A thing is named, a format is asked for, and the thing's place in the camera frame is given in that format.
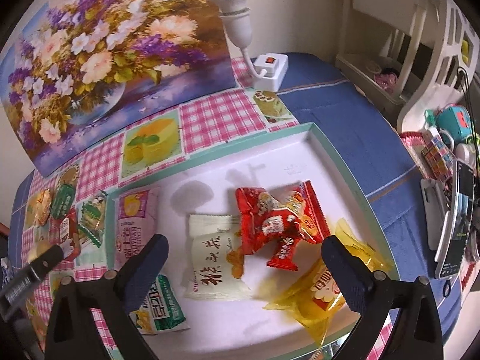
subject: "red candy wrapper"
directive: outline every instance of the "red candy wrapper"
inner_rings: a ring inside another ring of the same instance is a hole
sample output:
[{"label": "red candy wrapper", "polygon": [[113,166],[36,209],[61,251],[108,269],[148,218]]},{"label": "red candy wrapper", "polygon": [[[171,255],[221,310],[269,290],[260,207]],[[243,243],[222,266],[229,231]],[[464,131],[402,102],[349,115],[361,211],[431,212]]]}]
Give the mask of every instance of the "red candy wrapper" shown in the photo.
[{"label": "red candy wrapper", "polygon": [[50,218],[49,241],[61,246],[65,261],[73,261],[80,254],[77,214],[73,207],[62,219]]},{"label": "red candy wrapper", "polygon": [[[253,254],[267,242],[283,238],[269,266],[296,270],[291,257],[298,241],[304,239],[318,244],[330,235],[310,181],[300,183],[280,199],[275,199],[264,188],[238,188],[235,196],[241,212],[244,254]],[[286,237],[294,242],[287,245]]]}]

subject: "white lamp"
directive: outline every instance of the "white lamp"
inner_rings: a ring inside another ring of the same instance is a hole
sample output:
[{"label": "white lamp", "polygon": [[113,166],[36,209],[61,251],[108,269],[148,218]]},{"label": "white lamp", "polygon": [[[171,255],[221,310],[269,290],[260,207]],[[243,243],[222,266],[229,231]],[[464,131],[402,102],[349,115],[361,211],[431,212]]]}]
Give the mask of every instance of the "white lamp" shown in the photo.
[{"label": "white lamp", "polygon": [[260,55],[253,64],[247,48],[252,41],[250,9],[247,0],[214,0],[221,11],[225,32],[231,42],[241,50],[245,63],[253,77],[253,87],[277,92],[288,69],[288,57],[284,54]]}]

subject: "wall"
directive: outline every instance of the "wall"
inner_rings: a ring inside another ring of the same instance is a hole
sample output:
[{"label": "wall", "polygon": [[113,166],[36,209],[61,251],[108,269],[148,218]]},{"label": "wall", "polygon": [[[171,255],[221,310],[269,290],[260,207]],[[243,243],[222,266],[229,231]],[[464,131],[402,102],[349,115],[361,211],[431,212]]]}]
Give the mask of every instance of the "wall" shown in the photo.
[{"label": "wall", "polygon": [[[312,53],[333,62],[338,47],[342,0],[249,0],[251,56],[265,52]],[[232,56],[240,53],[232,44]],[[0,110],[0,222],[9,225],[15,192],[34,169]]]}]

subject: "yellow snack package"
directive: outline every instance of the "yellow snack package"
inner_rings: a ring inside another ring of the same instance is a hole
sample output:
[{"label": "yellow snack package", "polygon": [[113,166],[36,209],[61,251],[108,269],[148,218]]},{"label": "yellow snack package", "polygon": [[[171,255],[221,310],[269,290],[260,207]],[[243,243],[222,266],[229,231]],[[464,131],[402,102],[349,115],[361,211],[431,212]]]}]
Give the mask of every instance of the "yellow snack package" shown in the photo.
[{"label": "yellow snack package", "polygon": [[[347,221],[342,218],[335,226],[334,233],[346,249],[359,257],[371,270],[388,272],[391,263],[370,245],[356,240]],[[320,258],[294,284],[273,302],[267,304],[267,310],[285,310],[300,322],[321,346],[333,315],[345,304],[332,274]]]}]

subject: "screw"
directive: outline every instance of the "screw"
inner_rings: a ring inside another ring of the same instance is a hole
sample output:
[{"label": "screw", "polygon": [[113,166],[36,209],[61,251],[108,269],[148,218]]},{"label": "screw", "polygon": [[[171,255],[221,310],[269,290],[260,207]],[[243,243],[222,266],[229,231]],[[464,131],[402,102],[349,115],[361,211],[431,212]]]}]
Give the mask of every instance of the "screw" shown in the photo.
[{"label": "screw", "polygon": [[70,284],[70,282],[71,282],[71,277],[70,276],[65,276],[60,281],[60,283],[62,283],[64,286]]},{"label": "screw", "polygon": [[385,275],[385,273],[383,273],[382,271],[375,271],[373,273],[373,276],[374,276],[375,279],[380,280],[380,281],[385,280],[386,277],[387,277],[387,275]]},{"label": "screw", "polygon": [[106,271],[103,275],[103,277],[107,280],[111,280],[117,277],[117,271],[114,269],[110,269],[109,271]]},{"label": "screw", "polygon": [[422,283],[423,285],[425,285],[425,286],[427,286],[428,283],[429,283],[429,280],[428,280],[428,278],[427,278],[426,276],[420,276],[420,277],[418,278],[418,281],[419,281],[420,283]]}]

